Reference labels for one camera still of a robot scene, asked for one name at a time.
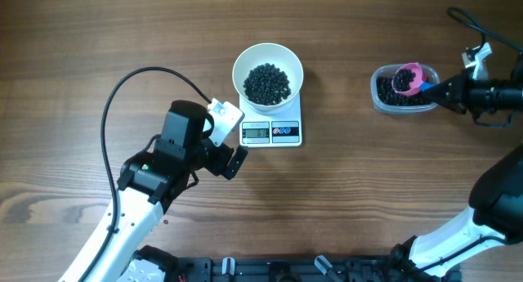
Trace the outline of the pink scoop blue handle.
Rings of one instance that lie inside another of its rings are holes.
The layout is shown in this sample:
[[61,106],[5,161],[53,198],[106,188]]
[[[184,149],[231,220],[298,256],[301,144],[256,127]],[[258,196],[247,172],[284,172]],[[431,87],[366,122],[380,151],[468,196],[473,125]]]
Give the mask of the pink scoop blue handle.
[[420,65],[418,62],[414,62],[404,64],[399,69],[411,69],[416,74],[414,81],[409,84],[410,89],[408,91],[398,92],[393,88],[396,93],[401,94],[402,96],[416,95],[438,83],[439,76],[436,71],[428,65]]

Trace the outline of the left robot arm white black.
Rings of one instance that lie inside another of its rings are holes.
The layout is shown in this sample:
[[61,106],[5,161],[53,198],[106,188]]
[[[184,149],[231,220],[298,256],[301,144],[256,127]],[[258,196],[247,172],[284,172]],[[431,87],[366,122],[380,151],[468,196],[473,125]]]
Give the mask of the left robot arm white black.
[[61,280],[168,280],[176,259],[166,253],[153,257],[140,244],[172,201],[198,184],[197,170],[235,176],[248,151],[224,140],[243,118],[236,106],[217,99],[208,106],[174,101],[161,133],[122,166],[115,198]]

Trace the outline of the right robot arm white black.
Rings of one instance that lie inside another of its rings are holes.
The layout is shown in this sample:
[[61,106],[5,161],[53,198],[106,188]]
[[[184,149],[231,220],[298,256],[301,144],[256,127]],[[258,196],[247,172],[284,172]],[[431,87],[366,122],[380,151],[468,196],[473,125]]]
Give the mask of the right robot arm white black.
[[[458,114],[478,119],[484,112],[522,110],[522,60],[508,79],[472,78],[470,70],[420,90]],[[516,147],[473,186],[468,206],[442,227],[414,236],[391,251],[383,274],[390,281],[445,280],[459,263],[489,248],[522,241],[522,148]]]

